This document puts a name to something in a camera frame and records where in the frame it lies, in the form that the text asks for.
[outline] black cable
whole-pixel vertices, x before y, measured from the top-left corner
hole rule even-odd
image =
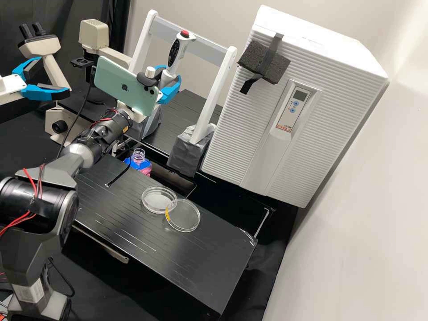
[[[128,143],[126,141],[123,141],[125,143],[125,145],[128,147],[128,154],[129,154],[129,158],[131,159],[131,148],[129,147]],[[107,188],[109,188],[115,181],[117,181],[123,174],[126,173],[126,171],[131,167],[131,162],[129,162],[128,166],[119,173],[119,175],[117,175],[115,178],[113,178],[111,181],[109,181],[106,185]]]
[[[66,140],[67,140],[68,135],[70,134],[71,129],[72,129],[72,128],[73,128],[73,126],[76,124],[77,120],[78,120],[78,119],[79,119],[79,117],[80,117],[80,114],[81,114],[81,112],[82,112],[83,108],[84,108],[84,107],[85,107],[85,105],[86,105],[86,101],[88,100],[88,96],[89,96],[89,93],[90,93],[90,91],[91,91],[92,83],[94,82],[94,75],[95,75],[95,67],[94,67],[94,66],[92,66],[92,68],[91,68],[91,78],[90,78],[90,80],[89,80],[89,85],[88,85],[88,90],[87,90],[86,95],[85,95],[85,100],[83,101],[82,106],[80,107],[79,111],[77,112],[76,118],[74,119],[73,123],[72,123],[72,124],[71,124],[71,126],[68,128],[68,131],[67,131],[67,133],[66,133],[66,135],[65,135],[64,139],[62,140],[61,147],[59,148],[59,151],[58,151],[57,157],[56,157],[55,159],[58,159],[59,155],[61,154],[61,151],[62,151],[62,149],[64,148],[64,144],[65,144],[65,142],[66,142]]]
[[[55,264],[54,264],[54,260],[53,260],[53,258],[50,256],[49,258],[48,258],[48,260],[50,261],[50,263],[52,264],[52,266],[55,268],[55,270],[57,270],[57,272],[58,272],[58,274],[62,277],[62,279],[64,280],[64,282],[65,283],[67,283],[67,285],[69,286],[69,288],[70,288],[70,290],[71,290],[71,294],[64,294],[65,296],[68,296],[68,297],[73,297],[74,296],[74,294],[75,294],[75,291],[74,291],[74,288],[73,288],[73,286],[71,285],[71,283],[67,280],[67,278],[58,270],[58,268],[55,266]]]

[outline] red wire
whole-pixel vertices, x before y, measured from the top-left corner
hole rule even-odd
[[[39,166],[39,171],[43,172],[44,167],[45,167],[45,164],[40,165]],[[37,190],[40,190],[40,197],[39,198],[42,198],[42,196],[43,196],[43,186],[41,184],[41,176],[40,176],[40,180],[37,181]]]
[[[105,120],[111,120],[111,118],[110,117],[101,118],[100,120],[97,120],[96,122],[93,122],[92,125],[89,128],[92,128],[95,124],[98,124],[98,123],[100,123],[102,121],[105,121]]]
[[[23,168],[24,173],[26,174],[26,176],[28,177],[28,179],[30,180],[31,185],[33,186],[33,190],[34,190],[34,195],[35,197],[37,197],[37,188],[36,188],[36,184],[34,184],[34,181],[31,177],[30,174],[28,174],[27,169]],[[30,216],[29,218],[26,217],[28,214],[30,214],[30,211],[26,211],[26,213],[16,219],[14,219],[12,222],[10,222],[8,225],[6,225],[2,230],[0,230],[0,236],[2,236],[6,230],[12,226],[15,226],[23,221],[29,220],[30,218],[33,218],[34,216],[36,216],[35,214]]]
[[[31,215],[31,216],[29,216],[29,217],[27,217],[27,218],[23,218],[22,220],[20,220],[19,222],[16,222],[16,223],[14,223],[14,224],[12,224],[10,227],[12,227],[12,226],[15,226],[15,225],[18,225],[18,224],[20,224],[20,223],[22,223],[23,221],[28,221],[29,219],[32,219],[34,216],[36,216],[37,214],[36,213],[34,213],[33,215]]]
[[[8,228],[11,226],[14,226],[14,223],[18,224],[20,220],[24,219],[28,214],[30,214],[30,211],[28,210],[24,215],[14,219],[11,221],[8,225],[6,225],[2,230],[0,230],[0,236],[2,236]]]
[[[28,179],[30,180],[31,185],[33,186],[33,190],[34,190],[34,195],[37,198],[37,188],[36,188],[36,184],[34,184],[33,179],[31,178],[30,174],[28,174],[27,169],[23,168],[24,173],[27,175]]]

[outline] mint green phone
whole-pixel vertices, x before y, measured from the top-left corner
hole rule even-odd
[[[102,56],[98,58],[94,84],[144,116],[152,114],[159,94],[156,86],[145,90],[132,72]]]

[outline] black strap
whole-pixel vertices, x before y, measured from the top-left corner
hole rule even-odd
[[[254,76],[251,79],[248,79],[246,82],[244,82],[244,84],[242,85],[242,88],[239,92],[246,95],[248,93],[248,91],[250,90],[252,84],[263,77],[263,75],[265,74],[269,65],[271,64],[272,59],[275,56],[275,53],[278,50],[278,47],[279,47],[283,37],[284,37],[283,34],[280,34],[280,33],[275,34],[268,50],[264,54],[264,57],[263,57],[261,63],[257,67],[258,72],[254,73]]]

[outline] petri dish lid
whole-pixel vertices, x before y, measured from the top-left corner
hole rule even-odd
[[[198,208],[188,199],[179,198],[168,205],[165,212],[168,223],[180,232],[191,232],[195,230],[201,221]]]
[[[163,214],[165,208],[173,210],[171,202],[177,199],[177,195],[167,187],[152,186],[141,195],[141,201],[146,209],[152,213]]]

